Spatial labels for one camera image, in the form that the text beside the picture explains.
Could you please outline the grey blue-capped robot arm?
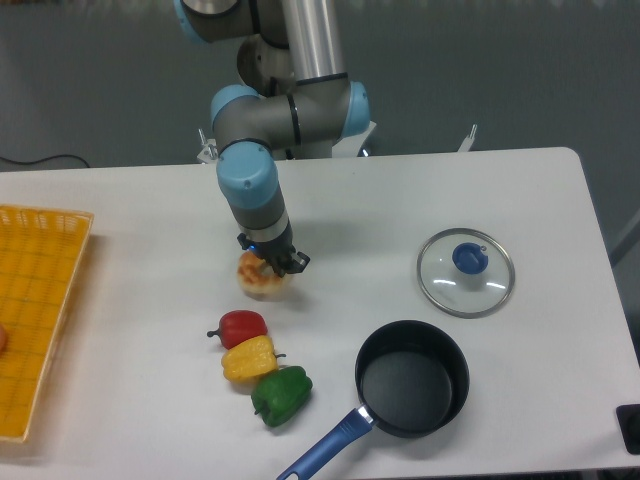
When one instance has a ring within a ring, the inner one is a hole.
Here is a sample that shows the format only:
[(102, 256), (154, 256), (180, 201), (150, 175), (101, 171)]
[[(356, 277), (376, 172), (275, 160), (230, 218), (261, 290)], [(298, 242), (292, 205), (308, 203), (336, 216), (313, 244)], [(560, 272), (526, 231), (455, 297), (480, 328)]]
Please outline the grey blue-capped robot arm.
[(349, 79), (331, 1), (177, 1), (186, 35), (201, 42), (244, 37), (261, 78), (211, 101), (216, 173), (240, 229), (241, 247), (283, 277), (309, 258), (293, 245), (274, 152), (332, 147), (370, 123), (364, 85)]

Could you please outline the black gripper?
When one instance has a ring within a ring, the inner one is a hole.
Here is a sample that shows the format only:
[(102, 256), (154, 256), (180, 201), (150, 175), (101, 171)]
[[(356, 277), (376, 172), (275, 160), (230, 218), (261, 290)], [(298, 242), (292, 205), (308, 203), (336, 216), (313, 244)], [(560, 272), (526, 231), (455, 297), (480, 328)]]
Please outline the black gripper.
[(265, 270), (268, 262), (275, 265), (274, 272), (279, 277), (284, 277), (302, 273), (310, 262), (309, 256), (295, 251), (290, 227), (286, 227), (277, 237), (268, 241), (247, 237), (244, 233), (240, 233), (237, 240), (243, 251), (238, 260), (239, 268)]

